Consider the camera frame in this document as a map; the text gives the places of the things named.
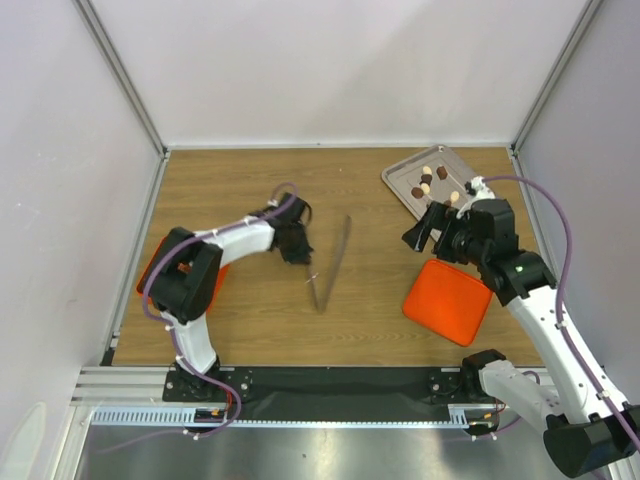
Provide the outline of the metal tongs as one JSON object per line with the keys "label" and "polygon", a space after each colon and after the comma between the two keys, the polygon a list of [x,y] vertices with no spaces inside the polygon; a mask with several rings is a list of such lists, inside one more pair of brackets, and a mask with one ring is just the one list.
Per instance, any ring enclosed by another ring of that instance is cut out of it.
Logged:
{"label": "metal tongs", "polygon": [[311,303],[315,311],[318,313],[324,313],[329,304],[329,300],[334,289],[344,255],[346,253],[348,240],[352,229],[352,218],[350,215],[346,215],[343,221],[341,234],[338,239],[336,248],[332,255],[331,264],[326,277],[326,285],[322,294],[319,293],[316,279],[317,274],[312,271],[312,266],[306,266],[306,283],[309,285],[311,294]]}

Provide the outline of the dark chocolate cube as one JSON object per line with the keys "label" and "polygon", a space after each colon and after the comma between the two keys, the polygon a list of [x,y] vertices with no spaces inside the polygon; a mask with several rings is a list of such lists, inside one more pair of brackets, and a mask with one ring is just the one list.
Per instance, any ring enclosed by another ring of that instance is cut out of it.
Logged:
{"label": "dark chocolate cube", "polygon": [[448,176],[448,172],[444,166],[438,167],[436,173],[441,180],[444,180]]}

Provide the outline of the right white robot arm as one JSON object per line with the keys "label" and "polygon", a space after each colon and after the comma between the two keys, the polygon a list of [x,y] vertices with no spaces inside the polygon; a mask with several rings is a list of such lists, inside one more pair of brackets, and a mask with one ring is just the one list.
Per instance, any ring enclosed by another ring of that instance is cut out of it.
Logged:
{"label": "right white robot arm", "polygon": [[480,199],[465,211],[433,201],[402,236],[423,251],[438,231],[439,260],[472,264],[482,283],[523,327],[554,387],[526,377],[495,350],[465,359],[462,394],[474,402],[503,401],[542,437],[554,465],[567,477],[626,459],[639,450],[639,408],[608,379],[588,351],[558,295],[544,260],[519,245],[515,215],[504,199]]}

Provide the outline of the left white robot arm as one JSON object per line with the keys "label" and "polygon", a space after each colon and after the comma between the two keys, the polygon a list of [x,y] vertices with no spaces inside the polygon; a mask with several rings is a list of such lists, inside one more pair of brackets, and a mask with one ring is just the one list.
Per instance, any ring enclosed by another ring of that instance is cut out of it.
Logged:
{"label": "left white robot arm", "polygon": [[136,290],[144,313],[169,331],[177,364],[188,372],[185,388],[196,399],[209,400],[220,388],[219,357],[206,316],[228,266],[273,250],[287,264],[310,264],[313,248],[303,218],[311,216],[305,200],[286,192],[266,208],[217,229],[175,227],[158,245]]}

